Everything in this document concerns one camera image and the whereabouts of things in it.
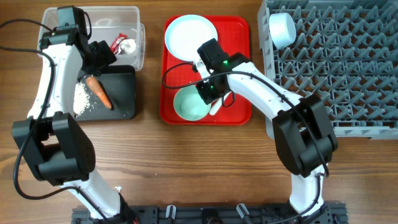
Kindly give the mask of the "light blue plate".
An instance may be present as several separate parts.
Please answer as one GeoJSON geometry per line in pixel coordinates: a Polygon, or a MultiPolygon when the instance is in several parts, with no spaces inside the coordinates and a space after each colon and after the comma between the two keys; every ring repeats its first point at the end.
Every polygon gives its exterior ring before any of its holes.
{"type": "Polygon", "coordinates": [[[166,28],[164,42],[177,59],[194,62],[200,58],[198,48],[208,40],[218,40],[218,33],[207,18],[189,14],[176,18],[166,28]]]}

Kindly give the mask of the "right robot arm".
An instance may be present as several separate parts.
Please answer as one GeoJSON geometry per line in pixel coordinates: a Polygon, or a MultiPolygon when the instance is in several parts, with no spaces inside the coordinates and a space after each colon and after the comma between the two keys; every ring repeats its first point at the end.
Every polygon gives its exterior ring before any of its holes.
{"type": "Polygon", "coordinates": [[[228,55],[216,39],[202,43],[196,62],[202,79],[198,94],[206,104],[227,93],[240,95],[272,122],[277,155],[291,173],[289,203],[301,223],[309,223],[325,210],[323,179],[338,147],[328,112],[317,95],[302,97],[262,74],[243,54],[228,55]]]}

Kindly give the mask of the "light blue rice bowl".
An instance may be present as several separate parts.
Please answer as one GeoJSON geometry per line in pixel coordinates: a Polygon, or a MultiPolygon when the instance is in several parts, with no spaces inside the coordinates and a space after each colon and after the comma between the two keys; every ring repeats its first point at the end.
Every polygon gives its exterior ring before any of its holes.
{"type": "Polygon", "coordinates": [[[286,12],[270,15],[269,31],[276,49],[283,49],[295,42],[295,23],[292,16],[286,12]]]}

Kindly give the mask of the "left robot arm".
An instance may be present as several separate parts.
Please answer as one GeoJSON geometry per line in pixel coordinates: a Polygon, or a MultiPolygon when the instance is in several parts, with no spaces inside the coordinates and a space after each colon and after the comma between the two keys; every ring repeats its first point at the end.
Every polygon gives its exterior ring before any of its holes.
{"type": "Polygon", "coordinates": [[[12,127],[19,152],[33,176],[71,192],[93,223],[134,223],[136,216],[120,193],[95,168],[92,142],[74,118],[75,85],[83,75],[99,74],[116,61],[109,45],[91,41],[88,14],[75,6],[57,10],[58,26],[46,29],[37,53],[43,69],[34,105],[12,127]]]}

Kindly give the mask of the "orange carrot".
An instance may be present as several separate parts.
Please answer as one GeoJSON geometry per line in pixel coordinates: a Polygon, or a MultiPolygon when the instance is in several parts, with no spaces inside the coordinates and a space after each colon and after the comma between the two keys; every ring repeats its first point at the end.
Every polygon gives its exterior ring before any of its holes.
{"type": "Polygon", "coordinates": [[[88,77],[86,79],[86,84],[89,87],[89,89],[101,100],[101,102],[104,104],[104,106],[107,109],[111,110],[113,108],[102,86],[95,77],[88,77]]]}

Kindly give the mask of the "white plastic spoon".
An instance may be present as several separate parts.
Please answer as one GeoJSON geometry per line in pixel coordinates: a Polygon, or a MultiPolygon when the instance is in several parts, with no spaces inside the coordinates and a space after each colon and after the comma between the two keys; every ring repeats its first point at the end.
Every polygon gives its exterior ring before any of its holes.
{"type": "Polygon", "coordinates": [[[214,116],[215,114],[217,114],[218,110],[221,108],[221,106],[223,105],[223,100],[225,98],[227,98],[229,96],[231,92],[227,92],[227,94],[225,94],[225,96],[222,96],[221,98],[219,98],[211,107],[211,109],[209,110],[209,115],[214,116]]]}

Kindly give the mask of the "red snack wrapper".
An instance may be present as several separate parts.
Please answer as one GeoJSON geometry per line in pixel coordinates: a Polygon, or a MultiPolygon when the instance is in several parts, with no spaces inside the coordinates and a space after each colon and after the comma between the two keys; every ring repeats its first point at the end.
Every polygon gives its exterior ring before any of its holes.
{"type": "Polygon", "coordinates": [[[115,55],[120,54],[120,51],[121,51],[120,44],[125,39],[127,39],[127,35],[119,33],[119,35],[115,38],[115,40],[113,41],[113,43],[110,46],[110,49],[113,54],[115,54],[115,55]]]}

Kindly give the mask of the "mint green bowl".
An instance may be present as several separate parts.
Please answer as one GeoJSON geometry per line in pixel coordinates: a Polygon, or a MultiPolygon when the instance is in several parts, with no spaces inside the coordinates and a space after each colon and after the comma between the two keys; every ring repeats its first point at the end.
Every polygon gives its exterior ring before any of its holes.
{"type": "Polygon", "coordinates": [[[210,111],[211,104],[207,105],[195,85],[184,87],[176,92],[174,97],[175,112],[186,121],[203,119],[210,111]]]}

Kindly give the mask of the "white tissue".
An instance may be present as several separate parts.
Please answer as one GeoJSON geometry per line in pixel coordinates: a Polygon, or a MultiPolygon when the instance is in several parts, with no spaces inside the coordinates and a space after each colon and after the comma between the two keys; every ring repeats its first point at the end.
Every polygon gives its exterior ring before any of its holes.
{"type": "Polygon", "coordinates": [[[126,54],[134,54],[137,49],[136,41],[134,39],[124,39],[120,43],[120,49],[126,54]]]}

